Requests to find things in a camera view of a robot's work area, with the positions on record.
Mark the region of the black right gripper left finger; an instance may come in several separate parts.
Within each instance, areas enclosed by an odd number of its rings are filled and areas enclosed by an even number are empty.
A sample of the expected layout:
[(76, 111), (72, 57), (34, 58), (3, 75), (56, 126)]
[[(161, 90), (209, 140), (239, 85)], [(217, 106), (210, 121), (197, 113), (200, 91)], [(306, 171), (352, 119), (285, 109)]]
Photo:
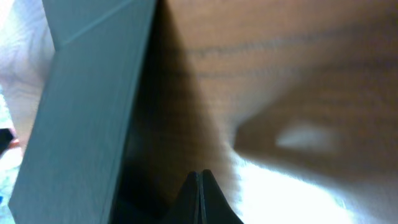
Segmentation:
[(199, 178), (196, 172), (190, 172), (161, 224), (197, 224), (198, 206)]

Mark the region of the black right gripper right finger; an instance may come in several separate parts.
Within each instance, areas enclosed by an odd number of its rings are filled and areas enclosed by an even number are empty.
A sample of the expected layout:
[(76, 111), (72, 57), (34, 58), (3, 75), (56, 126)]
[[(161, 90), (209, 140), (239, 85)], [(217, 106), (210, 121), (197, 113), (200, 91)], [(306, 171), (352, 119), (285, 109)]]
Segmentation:
[(200, 174), (200, 215), (204, 224), (243, 224), (208, 169)]

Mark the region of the black gift box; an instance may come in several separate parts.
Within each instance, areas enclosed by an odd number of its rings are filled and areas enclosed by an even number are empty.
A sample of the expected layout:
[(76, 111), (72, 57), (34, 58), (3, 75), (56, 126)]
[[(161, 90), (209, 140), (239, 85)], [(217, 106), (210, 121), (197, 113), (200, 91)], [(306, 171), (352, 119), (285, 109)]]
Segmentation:
[(44, 1), (55, 55), (9, 201), (16, 223), (111, 221), (155, 7)]

